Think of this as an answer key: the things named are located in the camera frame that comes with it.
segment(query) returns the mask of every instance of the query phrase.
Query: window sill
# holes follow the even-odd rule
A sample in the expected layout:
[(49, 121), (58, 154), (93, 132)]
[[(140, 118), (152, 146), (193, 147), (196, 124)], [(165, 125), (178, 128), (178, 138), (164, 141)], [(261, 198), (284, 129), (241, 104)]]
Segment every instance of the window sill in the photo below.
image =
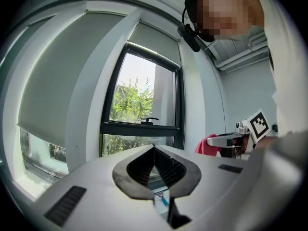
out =
[(43, 164), (44, 166), (53, 168), (55, 171), (57, 171), (57, 172), (59, 172), (59, 173), (62, 173), (62, 174), (64, 174), (64, 175), (67, 175), (67, 174), (68, 174), (67, 164), (64, 163), (64, 162), (61, 162), (61, 161), (59, 161), (59, 160), (50, 158), (50, 159), (44, 161), (42, 164)]
[(31, 201), (37, 200), (52, 185), (28, 170), (16, 180), (16, 183), (32, 197)]

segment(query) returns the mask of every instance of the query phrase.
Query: white wall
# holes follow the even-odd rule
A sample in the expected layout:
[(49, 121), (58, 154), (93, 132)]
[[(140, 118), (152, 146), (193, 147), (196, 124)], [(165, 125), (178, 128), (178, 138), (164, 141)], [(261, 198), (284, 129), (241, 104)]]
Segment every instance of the white wall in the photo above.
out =
[(173, 73), (159, 65), (155, 69), (152, 120), (154, 125), (174, 126), (175, 124), (175, 86)]
[(66, 117), (65, 149), (69, 171), (99, 156), (100, 124), (110, 77), (141, 14), (142, 10), (136, 9), (116, 24), (93, 50), (79, 75)]
[(229, 112), (227, 132), (235, 124), (258, 109), (262, 109), (270, 125), (276, 122), (276, 104), (272, 95), (276, 91), (268, 60), (252, 64), (228, 74), (221, 74)]
[(203, 51), (193, 52), (185, 41), (179, 44), (185, 88), (185, 145), (194, 152), (211, 133), (225, 133), (224, 90), (220, 76)]

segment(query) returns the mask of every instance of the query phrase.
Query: person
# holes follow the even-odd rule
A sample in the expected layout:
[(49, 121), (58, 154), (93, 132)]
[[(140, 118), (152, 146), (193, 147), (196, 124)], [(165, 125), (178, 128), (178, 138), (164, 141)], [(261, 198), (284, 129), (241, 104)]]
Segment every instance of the person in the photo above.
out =
[[(308, 56), (290, 15), (278, 0), (186, 0), (188, 16), (203, 36), (245, 34), (264, 28), (276, 92), (278, 136), (308, 129)], [(275, 137), (264, 137), (257, 148)]]

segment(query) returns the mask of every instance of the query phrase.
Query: window frame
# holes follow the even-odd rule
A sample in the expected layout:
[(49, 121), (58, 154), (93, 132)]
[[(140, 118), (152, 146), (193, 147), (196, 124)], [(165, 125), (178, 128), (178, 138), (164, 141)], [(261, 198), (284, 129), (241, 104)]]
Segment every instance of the window frame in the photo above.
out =
[[(116, 83), (126, 54), (144, 57), (147, 60), (175, 73), (175, 126), (142, 125), (122, 121), (109, 121)], [(140, 137), (174, 137), (173, 147), (184, 147), (185, 99), (182, 67), (168, 58), (137, 44), (127, 42), (116, 62), (107, 88), (103, 105), (100, 133), (122, 136)], [(102, 157), (103, 142), (99, 147), (99, 157)]]

